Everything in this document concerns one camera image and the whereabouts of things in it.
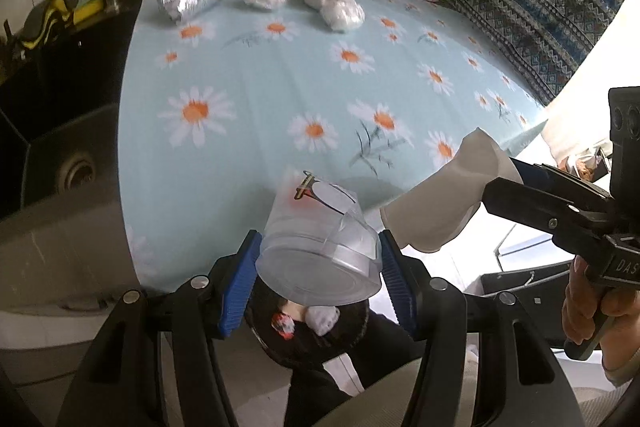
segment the kitchen sink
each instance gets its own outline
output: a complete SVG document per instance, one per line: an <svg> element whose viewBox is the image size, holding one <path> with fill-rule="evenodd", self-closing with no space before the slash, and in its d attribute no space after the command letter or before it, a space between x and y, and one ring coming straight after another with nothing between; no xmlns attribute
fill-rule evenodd
<svg viewBox="0 0 640 427"><path fill-rule="evenodd" d="M86 309L138 285L117 168L136 17L58 39L0 86L0 309Z"/></svg>

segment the sink drain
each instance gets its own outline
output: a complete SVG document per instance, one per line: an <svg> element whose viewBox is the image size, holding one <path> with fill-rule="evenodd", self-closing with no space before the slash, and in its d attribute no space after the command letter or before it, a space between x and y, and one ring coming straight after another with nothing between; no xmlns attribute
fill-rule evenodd
<svg viewBox="0 0 640 427"><path fill-rule="evenodd" d="M58 193L95 180L95 164L88 153L76 153L67 159L58 175Z"/></svg>

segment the hand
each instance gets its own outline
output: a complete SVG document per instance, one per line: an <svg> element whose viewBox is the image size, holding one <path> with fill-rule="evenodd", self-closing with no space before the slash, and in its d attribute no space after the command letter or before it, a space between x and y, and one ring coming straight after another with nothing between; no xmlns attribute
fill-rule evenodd
<svg viewBox="0 0 640 427"><path fill-rule="evenodd" d="M586 268L586 261L576 256L569 271L569 284L562 306L562 329L576 344L593 336L593 315L603 293L603 289L592 285L585 277ZM628 288L614 288L600 304L602 313L617 317L600 341L602 362L609 371L625 365L640 348L639 294Z"/></svg>

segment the light blue tablecloth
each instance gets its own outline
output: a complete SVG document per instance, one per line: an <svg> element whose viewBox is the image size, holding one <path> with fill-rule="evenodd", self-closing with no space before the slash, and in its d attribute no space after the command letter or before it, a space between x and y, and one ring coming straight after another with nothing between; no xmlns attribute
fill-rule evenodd
<svg viewBox="0 0 640 427"><path fill-rule="evenodd" d="M176 27L143 2L122 86L120 191L140 281L171 291L261 230L287 166L372 208L430 176L481 127L515 154L540 104L460 14L357 0L333 33L297 0L223 0Z"/></svg>

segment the clear plastic cup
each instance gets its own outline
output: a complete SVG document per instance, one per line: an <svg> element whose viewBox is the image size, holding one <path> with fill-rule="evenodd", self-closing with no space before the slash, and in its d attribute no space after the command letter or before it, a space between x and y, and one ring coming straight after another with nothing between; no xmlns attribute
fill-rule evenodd
<svg viewBox="0 0 640 427"><path fill-rule="evenodd" d="M287 171L255 267L274 292L303 306L359 302L382 286L378 234L356 196L308 171Z"/></svg>

